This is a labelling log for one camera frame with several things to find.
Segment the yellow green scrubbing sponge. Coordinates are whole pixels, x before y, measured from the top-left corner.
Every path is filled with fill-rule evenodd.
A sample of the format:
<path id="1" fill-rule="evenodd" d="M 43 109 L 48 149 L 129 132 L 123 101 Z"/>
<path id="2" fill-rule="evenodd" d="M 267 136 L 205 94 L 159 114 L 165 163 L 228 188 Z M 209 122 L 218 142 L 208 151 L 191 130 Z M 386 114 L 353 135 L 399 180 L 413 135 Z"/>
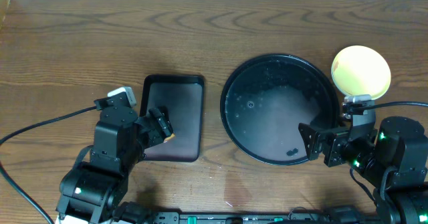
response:
<path id="1" fill-rule="evenodd" d="M 164 142 L 168 142 L 168 141 L 172 140 L 174 137 L 175 137 L 175 134 L 171 134 L 169 137 L 166 137 L 164 139 Z"/>

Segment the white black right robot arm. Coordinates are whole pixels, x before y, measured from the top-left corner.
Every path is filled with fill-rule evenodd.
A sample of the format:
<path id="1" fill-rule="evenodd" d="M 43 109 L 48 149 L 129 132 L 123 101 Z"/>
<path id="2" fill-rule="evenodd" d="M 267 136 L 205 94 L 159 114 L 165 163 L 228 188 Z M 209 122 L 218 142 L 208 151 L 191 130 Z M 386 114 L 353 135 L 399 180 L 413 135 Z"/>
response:
<path id="1" fill-rule="evenodd" d="M 324 164 L 349 164 L 368 181 L 383 223 L 427 222 L 427 136 L 415 120 L 385 118 L 374 128 L 374 110 L 350 117 L 349 127 L 322 129 L 301 123 L 299 133 L 308 160 L 324 155 Z"/>

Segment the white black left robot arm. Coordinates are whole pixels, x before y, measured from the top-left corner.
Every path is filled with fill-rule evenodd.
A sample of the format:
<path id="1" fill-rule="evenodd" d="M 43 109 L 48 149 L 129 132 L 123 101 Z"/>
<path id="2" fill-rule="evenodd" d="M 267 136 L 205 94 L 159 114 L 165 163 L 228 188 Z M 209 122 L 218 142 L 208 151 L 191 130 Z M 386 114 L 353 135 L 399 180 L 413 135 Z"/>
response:
<path id="1" fill-rule="evenodd" d="M 164 106 L 150 109 L 143 117 L 128 106 L 103 109 L 93 145 L 81 150 L 60 183 L 57 220 L 67 223 L 112 220 L 128 190 L 132 169 L 146 157 L 145 149 L 163 143 L 172 135 Z"/>

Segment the yellow plate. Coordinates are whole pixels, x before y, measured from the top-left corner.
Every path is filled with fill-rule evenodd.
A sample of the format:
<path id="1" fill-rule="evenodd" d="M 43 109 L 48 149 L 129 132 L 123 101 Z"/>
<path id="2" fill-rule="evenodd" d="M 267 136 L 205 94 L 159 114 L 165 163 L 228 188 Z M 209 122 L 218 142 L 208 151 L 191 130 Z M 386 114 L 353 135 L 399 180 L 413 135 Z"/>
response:
<path id="1" fill-rule="evenodd" d="M 332 62 L 331 76 L 345 96 L 368 94 L 373 100 L 385 95 L 391 84 L 391 70 L 385 58 L 362 45 L 340 50 Z"/>

